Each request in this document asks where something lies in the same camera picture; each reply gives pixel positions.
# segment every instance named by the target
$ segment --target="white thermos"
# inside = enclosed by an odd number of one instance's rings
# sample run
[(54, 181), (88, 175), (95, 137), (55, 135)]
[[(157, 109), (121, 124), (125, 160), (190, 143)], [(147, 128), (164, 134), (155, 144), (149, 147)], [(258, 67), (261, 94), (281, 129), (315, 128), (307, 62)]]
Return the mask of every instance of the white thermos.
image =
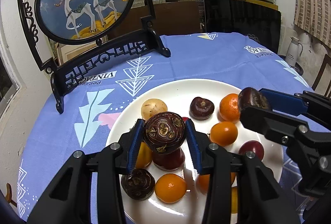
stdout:
[(288, 63), (289, 66), (294, 67), (296, 62), (297, 62), (297, 55), (299, 53), (299, 45), (301, 46), (301, 52), (300, 55), (302, 54), (303, 51), (303, 46), (302, 44), (299, 43), (299, 39), (296, 37), (292, 37), (292, 42), (289, 45), (289, 48), (287, 50), (287, 54), (285, 57), (285, 61)]

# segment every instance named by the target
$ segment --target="blue tablecloth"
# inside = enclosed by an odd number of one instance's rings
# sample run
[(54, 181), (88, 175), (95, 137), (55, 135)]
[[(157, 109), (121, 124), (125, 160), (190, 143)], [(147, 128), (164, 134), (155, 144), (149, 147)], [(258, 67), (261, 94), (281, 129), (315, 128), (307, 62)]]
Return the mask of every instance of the blue tablecloth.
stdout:
[[(48, 98), (26, 142), (19, 167), (17, 204), (22, 219), (27, 220), (38, 198), (69, 156), (76, 150), (86, 154), (102, 150), (119, 114), (137, 96), (153, 87), (173, 80), (204, 78), (241, 89), (264, 87), (289, 94), (312, 91), (285, 61), (241, 34), (192, 34), (161, 39), (171, 50), (170, 58), (151, 52), (113, 58), (97, 66), (93, 69), (94, 75), (101, 75), (88, 78), (64, 97), (63, 114), (56, 111), (53, 95)], [(307, 121), (312, 130), (327, 131)], [(302, 214), (308, 201), (298, 193), (300, 179), (297, 165), (284, 151), (280, 184), (298, 214)], [(97, 223), (95, 193), (96, 176), (93, 176), (92, 223)]]

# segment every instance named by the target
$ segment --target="curtain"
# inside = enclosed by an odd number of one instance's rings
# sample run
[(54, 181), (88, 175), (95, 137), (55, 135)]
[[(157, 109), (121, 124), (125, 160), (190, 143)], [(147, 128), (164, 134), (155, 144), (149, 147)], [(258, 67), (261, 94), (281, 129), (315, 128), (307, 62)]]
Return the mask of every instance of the curtain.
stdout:
[(330, 0), (296, 0), (294, 24), (331, 48)]

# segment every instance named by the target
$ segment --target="deer painting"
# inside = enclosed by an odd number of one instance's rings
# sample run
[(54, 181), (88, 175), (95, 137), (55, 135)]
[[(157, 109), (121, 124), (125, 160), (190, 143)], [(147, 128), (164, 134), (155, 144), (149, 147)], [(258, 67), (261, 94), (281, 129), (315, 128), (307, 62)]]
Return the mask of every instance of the deer painting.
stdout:
[(75, 29), (77, 37), (80, 38), (80, 35), (77, 31), (77, 28), (79, 28), (80, 26), (82, 26), (81, 24), (76, 25), (76, 19), (79, 18), (82, 14), (86, 13), (90, 18), (91, 18), (91, 30), (90, 33), (92, 32), (96, 32), (97, 31), (97, 27), (95, 25), (95, 16), (91, 10), (90, 4), (87, 2), (82, 3), (81, 5), (79, 5), (76, 9), (71, 9), (69, 6), (69, 2), (70, 0), (60, 0), (60, 2), (58, 4), (54, 4), (55, 6), (59, 7), (64, 1), (64, 12), (67, 16), (67, 24), (66, 24), (66, 28), (68, 30), (73, 30)]
[(93, 7), (94, 10), (98, 13), (102, 27), (105, 27), (105, 19), (102, 16), (102, 10), (105, 10), (106, 8), (111, 8), (114, 10), (114, 15), (115, 15), (115, 20), (117, 20), (117, 11), (114, 6), (114, 1), (113, 0), (104, 0), (102, 3), (99, 3), (99, 0), (93, 0)]

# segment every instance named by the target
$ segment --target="pink fabric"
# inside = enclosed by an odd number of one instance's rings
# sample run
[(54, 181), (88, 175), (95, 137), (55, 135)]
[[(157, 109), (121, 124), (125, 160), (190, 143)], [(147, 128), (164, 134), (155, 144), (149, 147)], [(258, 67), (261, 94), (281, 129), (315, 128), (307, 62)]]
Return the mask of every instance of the pink fabric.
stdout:
[(111, 129), (115, 121), (119, 117), (119, 115), (120, 113), (112, 113), (112, 114), (101, 113), (98, 117), (98, 120), (102, 121), (101, 125), (108, 125), (108, 128)]

